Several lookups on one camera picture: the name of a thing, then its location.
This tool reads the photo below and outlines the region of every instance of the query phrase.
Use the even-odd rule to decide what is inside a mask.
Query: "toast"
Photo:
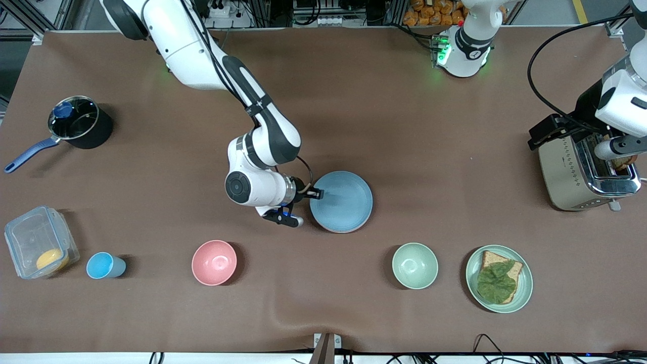
[[[489,250],[486,250],[483,252],[483,264],[481,265],[481,269],[491,265],[492,263],[503,263],[503,262],[507,262],[508,260],[510,259],[504,256],[500,256],[498,254],[495,254]],[[508,277],[514,280],[514,282],[517,284],[517,288],[519,288],[519,274],[521,273],[522,268],[523,268],[523,264],[521,262],[515,262],[512,268],[510,268],[510,271],[508,272]],[[514,292],[510,294],[510,297],[508,297],[501,304],[508,304],[512,302],[512,298],[514,297],[514,294],[517,293],[517,288],[515,288]]]

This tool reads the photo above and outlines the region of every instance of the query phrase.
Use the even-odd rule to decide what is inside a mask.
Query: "tabletop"
[[[317,226],[307,203],[296,207],[305,226],[291,229],[231,202],[226,147],[252,123],[226,91],[180,84],[151,41],[48,33],[0,128],[1,160],[46,138],[52,106],[71,95],[95,99],[115,130],[98,148],[63,144],[0,176],[1,224],[48,205],[81,253],[37,280],[0,255],[0,351],[294,350],[316,332],[363,352],[471,351],[482,332],[507,352],[644,348],[647,224],[636,219],[647,195],[622,200],[619,213],[557,211],[526,144],[550,113],[527,62],[558,31],[501,29],[469,79],[433,69],[397,29],[229,33],[225,51],[298,128],[315,177],[348,170],[368,182],[373,214],[350,234]],[[537,86],[570,110],[622,55],[603,28],[570,34],[537,59]],[[298,161],[281,171],[307,177]],[[239,257],[224,286],[191,273],[193,253],[213,239]],[[393,278],[391,256],[406,242],[438,257],[425,290]],[[485,311],[467,290],[466,260],[488,244],[513,248],[532,270],[532,298],[516,313]],[[125,276],[90,279],[85,264],[99,251],[126,257]]]

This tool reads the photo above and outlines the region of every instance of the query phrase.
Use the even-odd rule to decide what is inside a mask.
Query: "blue pot handle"
[[[45,139],[44,141],[39,141],[36,144],[32,145],[29,147],[28,150],[25,150],[24,153],[18,156],[18,158],[14,159],[13,162],[9,163],[5,167],[5,173],[11,173],[14,170],[17,170],[18,167],[21,165],[25,164],[31,157],[35,156],[36,153],[40,152],[43,149],[47,148],[52,148],[53,146],[57,146],[58,142],[60,142],[61,139],[57,137],[50,137]]]

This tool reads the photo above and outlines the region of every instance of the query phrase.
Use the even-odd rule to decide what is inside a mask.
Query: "spinach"
[[[507,262],[493,263],[481,270],[476,291],[489,303],[501,304],[517,288],[514,279],[508,277],[508,272],[516,262],[513,259]]]

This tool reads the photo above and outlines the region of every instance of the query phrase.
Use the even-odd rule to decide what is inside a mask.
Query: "yellow floor line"
[[[589,20],[586,19],[586,13],[584,12],[584,6],[582,6],[582,0],[573,0],[573,6],[575,7],[577,19],[580,21],[580,24],[588,23]]]

